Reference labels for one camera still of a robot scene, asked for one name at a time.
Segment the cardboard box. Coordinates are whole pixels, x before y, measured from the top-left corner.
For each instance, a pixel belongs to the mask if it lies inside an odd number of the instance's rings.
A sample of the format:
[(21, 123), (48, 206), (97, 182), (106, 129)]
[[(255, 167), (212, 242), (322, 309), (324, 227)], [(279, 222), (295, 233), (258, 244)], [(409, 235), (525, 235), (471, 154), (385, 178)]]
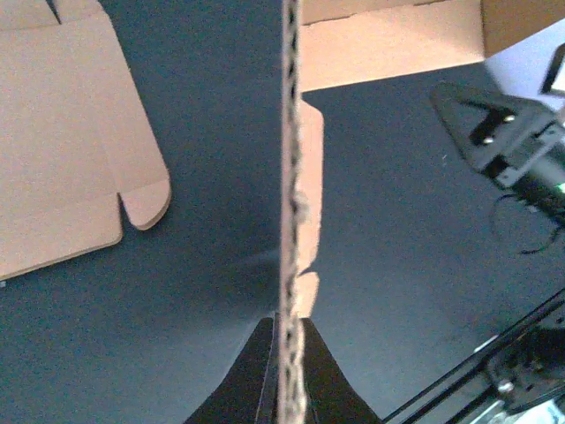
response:
[(551, 45), (489, 65), (563, 19), (561, 1), (282, 3), (275, 421), (306, 423), (303, 318), (386, 423), (494, 336), (497, 306), (564, 291), (564, 219), (476, 172), (431, 100), (447, 82), (541, 102)]

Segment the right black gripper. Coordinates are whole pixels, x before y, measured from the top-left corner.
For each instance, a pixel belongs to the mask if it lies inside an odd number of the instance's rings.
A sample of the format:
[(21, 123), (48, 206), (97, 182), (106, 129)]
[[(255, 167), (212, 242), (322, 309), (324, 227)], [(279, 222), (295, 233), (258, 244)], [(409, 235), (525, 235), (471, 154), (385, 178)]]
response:
[(564, 126), (541, 102), (441, 82), (432, 105), (462, 158), (500, 189), (564, 219)]

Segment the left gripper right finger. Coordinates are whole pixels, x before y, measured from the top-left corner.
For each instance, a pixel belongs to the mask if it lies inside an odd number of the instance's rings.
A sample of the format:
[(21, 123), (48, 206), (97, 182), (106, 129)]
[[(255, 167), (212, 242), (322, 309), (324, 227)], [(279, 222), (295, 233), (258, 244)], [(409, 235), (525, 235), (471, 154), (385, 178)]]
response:
[(352, 388), (320, 332), (309, 318), (301, 320), (305, 334), (303, 357), (306, 423), (368, 424), (380, 418)]

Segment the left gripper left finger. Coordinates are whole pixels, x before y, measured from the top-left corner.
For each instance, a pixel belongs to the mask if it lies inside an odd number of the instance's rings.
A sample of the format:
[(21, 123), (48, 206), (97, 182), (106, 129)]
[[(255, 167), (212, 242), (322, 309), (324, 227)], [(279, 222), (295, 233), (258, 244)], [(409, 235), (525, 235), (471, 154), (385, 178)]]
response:
[(273, 423), (279, 375), (279, 320), (259, 320), (228, 373), (188, 423)]

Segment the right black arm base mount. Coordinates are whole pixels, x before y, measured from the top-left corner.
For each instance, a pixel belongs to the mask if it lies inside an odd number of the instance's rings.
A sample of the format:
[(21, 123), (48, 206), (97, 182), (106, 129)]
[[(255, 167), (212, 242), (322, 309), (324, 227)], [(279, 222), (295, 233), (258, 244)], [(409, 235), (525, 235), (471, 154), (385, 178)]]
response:
[(546, 318), (486, 362), (503, 408), (514, 415), (564, 396), (564, 316)]

